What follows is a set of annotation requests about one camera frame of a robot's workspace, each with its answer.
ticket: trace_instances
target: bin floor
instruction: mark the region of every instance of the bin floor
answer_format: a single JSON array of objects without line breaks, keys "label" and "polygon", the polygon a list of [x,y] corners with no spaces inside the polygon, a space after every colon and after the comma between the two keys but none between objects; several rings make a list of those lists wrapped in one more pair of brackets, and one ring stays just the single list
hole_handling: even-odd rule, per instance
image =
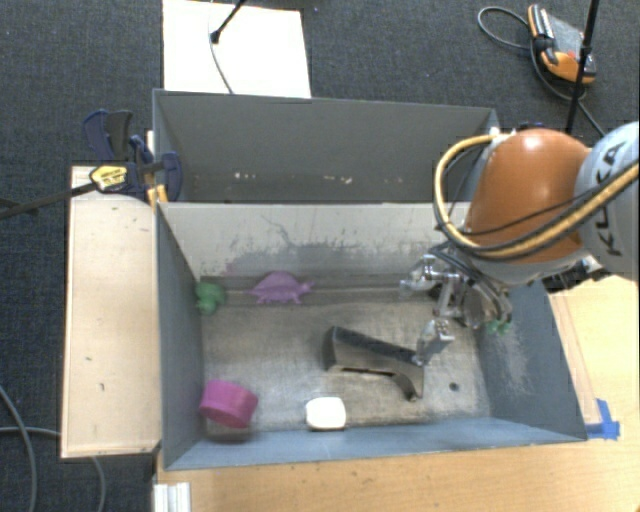
[{"label": "bin floor", "polygon": [[[234,381],[258,395],[251,430],[304,429],[306,402],[321,396],[342,398],[350,427],[489,416],[475,337],[455,322],[456,339],[425,368],[424,395],[415,402],[389,377],[325,371],[322,344],[334,325],[415,350],[432,319],[430,299],[400,300],[394,288],[320,290],[302,301],[256,305],[230,292],[227,304],[202,318],[205,379]],[[208,423],[214,438],[229,433]]]}]

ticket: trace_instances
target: metal rod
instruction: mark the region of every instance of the metal rod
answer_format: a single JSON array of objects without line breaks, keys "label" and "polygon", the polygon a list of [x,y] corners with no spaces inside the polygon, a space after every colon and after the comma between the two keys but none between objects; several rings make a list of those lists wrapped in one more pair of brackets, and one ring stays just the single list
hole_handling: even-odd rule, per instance
[{"label": "metal rod", "polygon": [[[10,199],[3,199],[0,197],[0,206],[4,206],[6,208],[13,208],[14,206],[20,206],[20,203],[16,203],[15,201],[11,201]],[[38,210],[32,210],[28,212],[29,215],[38,215]]]},{"label": "metal rod", "polygon": [[567,118],[567,126],[565,132],[571,135],[573,131],[573,121],[576,117],[580,94],[582,93],[582,79],[584,78],[584,68],[587,65],[587,59],[591,54],[591,38],[596,25],[596,15],[598,14],[598,4],[600,0],[591,0],[589,5],[589,14],[587,15],[587,26],[584,30],[582,45],[580,46],[580,64],[578,65],[578,76],[576,77],[576,85],[573,89],[571,97],[571,105],[569,106],[569,117]]},{"label": "metal rod", "polygon": [[[154,174],[157,171],[161,171],[164,169],[164,162],[153,162],[150,164],[146,164],[136,168],[135,172],[138,173],[138,180],[140,182],[144,181],[144,177],[149,174]],[[80,196],[82,194],[86,194],[88,192],[93,192],[96,190],[96,185],[93,181],[86,183],[85,185],[80,185],[79,187],[72,188],[70,190],[64,190],[62,192],[58,192],[57,194],[52,194],[50,196],[42,197],[40,199],[36,199],[35,201],[31,201],[30,203],[15,203],[13,201],[4,201],[4,204],[10,206],[7,203],[12,203],[13,206],[0,212],[0,220],[8,219],[9,217],[14,217],[16,215],[20,215],[21,213],[31,213],[33,210],[37,210],[38,208],[42,208],[43,206],[48,206],[53,203],[57,203],[58,201],[64,201],[65,199],[71,199],[72,197]]]}]

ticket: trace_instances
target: green object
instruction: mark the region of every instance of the green object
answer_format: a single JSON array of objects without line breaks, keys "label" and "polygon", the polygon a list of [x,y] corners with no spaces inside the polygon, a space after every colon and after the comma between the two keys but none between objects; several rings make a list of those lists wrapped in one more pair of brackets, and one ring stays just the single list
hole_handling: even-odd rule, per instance
[{"label": "green object", "polygon": [[492,320],[486,325],[489,334],[497,334],[498,336],[503,336],[511,328],[511,322],[500,322],[498,320]]},{"label": "green object", "polygon": [[212,315],[218,305],[224,304],[227,300],[227,294],[219,284],[200,281],[196,284],[195,292],[199,299],[196,306],[201,315]]}]

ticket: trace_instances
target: orange device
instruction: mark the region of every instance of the orange device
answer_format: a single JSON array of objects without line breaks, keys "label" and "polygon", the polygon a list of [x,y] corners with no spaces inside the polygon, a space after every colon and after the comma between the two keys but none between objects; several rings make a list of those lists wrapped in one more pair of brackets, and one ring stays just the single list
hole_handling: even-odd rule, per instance
[{"label": "orange device", "polygon": [[[553,75],[575,82],[580,65],[582,33],[568,23],[550,15],[539,4],[532,4],[527,11],[529,30],[539,62]],[[596,66],[589,55],[584,69],[583,83],[595,80]]]}]

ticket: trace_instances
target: blue tape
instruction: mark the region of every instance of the blue tape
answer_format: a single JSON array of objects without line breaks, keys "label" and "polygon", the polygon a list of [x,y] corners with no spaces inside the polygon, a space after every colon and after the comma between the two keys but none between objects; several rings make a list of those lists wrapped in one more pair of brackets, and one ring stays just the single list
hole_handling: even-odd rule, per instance
[{"label": "blue tape", "polygon": [[611,419],[609,405],[606,400],[596,398],[596,402],[598,403],[598,409],[600,409],[602,423],[585,425],[589,439],[612,439],[617,441],[620,437],[620,422]]}]

